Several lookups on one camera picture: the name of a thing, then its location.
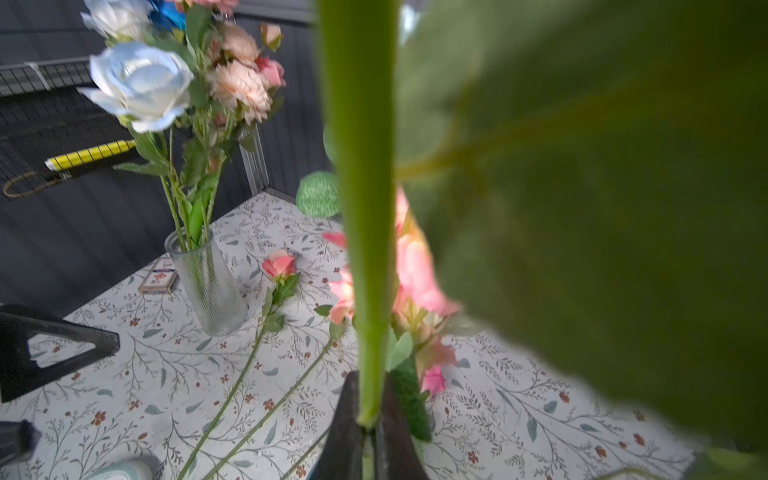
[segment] glass vase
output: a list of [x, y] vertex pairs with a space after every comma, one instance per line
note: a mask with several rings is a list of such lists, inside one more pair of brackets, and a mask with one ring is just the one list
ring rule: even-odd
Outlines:
[[239, 329], [247, 318], [247, 304], [238, 291], [214, 236], [195, 250], [184, 252], [176, 232], [168, 235], [165, 250], [174, 261], [200, 327], [211, 336], [224, 336]]

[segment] tablecloth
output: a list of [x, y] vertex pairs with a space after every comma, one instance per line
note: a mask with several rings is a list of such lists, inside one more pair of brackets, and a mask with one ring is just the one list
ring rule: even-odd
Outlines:
[[[80, 480], [107, 465], [142, 458], [161, 479], [175, 478], [250, 354], [270, 280], [260, 269], [272, 251], [298, 254], [296, 296], [285, 328], [265, 335], [229, 409], [195, 459], [202, 478], [289, 391], [328, 340], [313, 309], [334, 303], [344, 252], [323, 232], [328, 220], [261, 193], [219, 219], [215, 238], [249, 304], [239, 331], [212, 338], [176, 288], [142, 295], [149, 266], [67, 317], [120, 334], [118, 354], [0, 406], [0, 419], [27, 419], [42, 433], [31, 460], [0, 469], [0, 480]], [[697, 444], [651, 412], [614, 407], [588, 386], [492, 333], [446, 339], [458, 364], [447, 389], [428, 401], [433, 442], [424, 446], [431, 478], [593, 478], [637, 466], [679, 478]], [[51, 362], [87, 346], [37, 338], [31, 352]], [[230, 480], [306, 478], [323, 447], [346, 374], [356, 368], [354, 332], [334, 343], [306, 380], [220, 470]]]

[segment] black metal bracket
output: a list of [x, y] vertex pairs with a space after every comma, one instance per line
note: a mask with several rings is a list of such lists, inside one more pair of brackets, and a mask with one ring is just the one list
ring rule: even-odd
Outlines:
[[[28, 341], [38, 333], [93, 343], [80, 355], [40, 368], [29, 355]], [[0, 306], [0, 400], [9, 402], [120, 349], [117, 333], [67, 322], [22, 305]]]
[[372, 434], [357, 425], [357, 392], [358, 372], [351, 372], [336, 405], [325, 448], [308, 480], [361, 480], [362, 444], [367, 435], [373, 444], [376, 480], [429, 480], [413, 449], [408, 422], [389, 376], [381, 416]]

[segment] light blue rose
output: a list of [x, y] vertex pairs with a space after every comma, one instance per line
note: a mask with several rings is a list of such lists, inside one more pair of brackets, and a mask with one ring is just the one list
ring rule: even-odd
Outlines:
[[98, 88], [80, 93], [113, 115], [130, 115], [136, 132], [161, 131], [189, 106], [193, 74], [172, 51], [130, 41], [91, 56]]

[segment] table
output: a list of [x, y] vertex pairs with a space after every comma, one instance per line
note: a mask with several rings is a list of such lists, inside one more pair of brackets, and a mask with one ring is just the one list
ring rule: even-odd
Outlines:
[[[320, 234], [340, 227], [261, 193], [213, 229], [248, 299], [246, 325], [211, 338], [197, 326], [183, 289], [143, 296], [137, 287], [149, 266], [129, 276], [68, 317], [118, 332], [119, 353], [0, 406], [1, 420], [27, 419], [44, 435], [34, 457], [0, 469], [0, 480], [80, 480], [139, 457], [156, 478], [175, 478], [246, 363], [270, 285], [260, 264], [279, 248], [299, 255], [301, 272], [297, 295], [283, 308], [286, 327], [264, 337], [188, 478], [209, 472], [304, 374], [328, 339], [327, 319], [313, 308], [335, 302], [329, 282], [345, 263], [344, 252]], [[43, 363], [85, 350], [54, 337], [35, 340], [31, 350]], [[428, 402], [434, 442], [424, 459], [431, 478], [579, 479], [627, 465], [679, 478], [693, 459], [696, 442], [651, 412], [614, 408], [514, 344], [490, 333], [446, 342], [459, 361], [444, 369], [446, 391]], [[221, 476], [306, 478], [355, 365], [354, 332], [347, 332]]]

